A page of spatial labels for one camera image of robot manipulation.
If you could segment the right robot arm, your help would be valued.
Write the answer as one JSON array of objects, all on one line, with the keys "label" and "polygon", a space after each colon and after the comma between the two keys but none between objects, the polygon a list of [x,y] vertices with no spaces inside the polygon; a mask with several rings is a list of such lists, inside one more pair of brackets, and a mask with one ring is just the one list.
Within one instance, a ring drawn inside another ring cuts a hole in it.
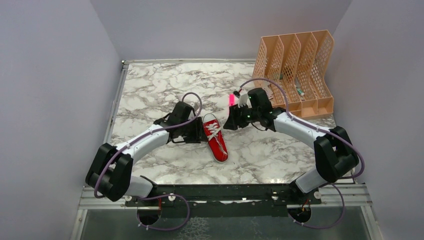
[{"label": "right robot arm", "polygon": [[273,107],[266,91],[260,87],[241,95],[238,104],[229,107],[223,128],[236,131],[252,123],[295,138],[314,150],[314,168],[290,183],[288,196],[296,204],[306,200],[318,187],[341,179],[360,161],[344,128],[320,127],[284,108]]}]

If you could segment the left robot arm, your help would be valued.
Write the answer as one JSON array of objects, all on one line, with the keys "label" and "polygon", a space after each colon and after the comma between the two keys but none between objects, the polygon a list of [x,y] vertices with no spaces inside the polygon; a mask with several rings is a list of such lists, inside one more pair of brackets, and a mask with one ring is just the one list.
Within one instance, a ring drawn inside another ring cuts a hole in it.
[{"label": "left robot arm", "polygon": [[144,205],[157,200],[154,183],[146,177],[134,176],[133,166],[153,150],[182,137],[184,143],[206,141],[202,118],[194,108],[183,102],[176,103],[171,113],[161,117],[136,137],[111,145],[102,144],[85,177],[85,183],[96,190],[96,198],[112,202],[124,196],[138,197]]}]

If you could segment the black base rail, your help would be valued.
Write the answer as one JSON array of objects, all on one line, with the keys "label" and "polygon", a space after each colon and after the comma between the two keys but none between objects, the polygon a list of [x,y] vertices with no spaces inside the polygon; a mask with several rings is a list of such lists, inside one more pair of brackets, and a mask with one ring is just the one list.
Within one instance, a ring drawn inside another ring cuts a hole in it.
[{"label": "black base rail", "polygon": [[148,200],[132,197],[125,206],[163,218],[287,217],[289,208],[319,205],[315,192],[297,192],[288,183],[155,184]]}]

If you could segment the peach plastic file organizer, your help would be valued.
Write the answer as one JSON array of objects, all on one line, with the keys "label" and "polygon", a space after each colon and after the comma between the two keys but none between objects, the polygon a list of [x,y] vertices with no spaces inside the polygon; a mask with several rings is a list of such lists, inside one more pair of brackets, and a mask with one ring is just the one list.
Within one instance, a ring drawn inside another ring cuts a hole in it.
[{"label": "peach plastic file organizer", "polygon": [[297,117],[309,120],[332,115],[334,98],[325,74],[334,43],[328,30],[261,37],[252,73],[257,79],[254,85],[265,90],[273,106],[288,107]]}]

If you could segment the pink highlighter marker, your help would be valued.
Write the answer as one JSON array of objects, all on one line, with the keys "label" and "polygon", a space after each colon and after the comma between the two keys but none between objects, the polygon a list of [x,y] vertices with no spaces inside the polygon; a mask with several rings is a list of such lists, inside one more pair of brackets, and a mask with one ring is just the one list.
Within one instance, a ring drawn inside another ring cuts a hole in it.
[{"label": "pink highlighter marker", "polygon": [[228,105],[231,107],[235,104],[235,95],[234,94],[230,94],[228,97]]}]

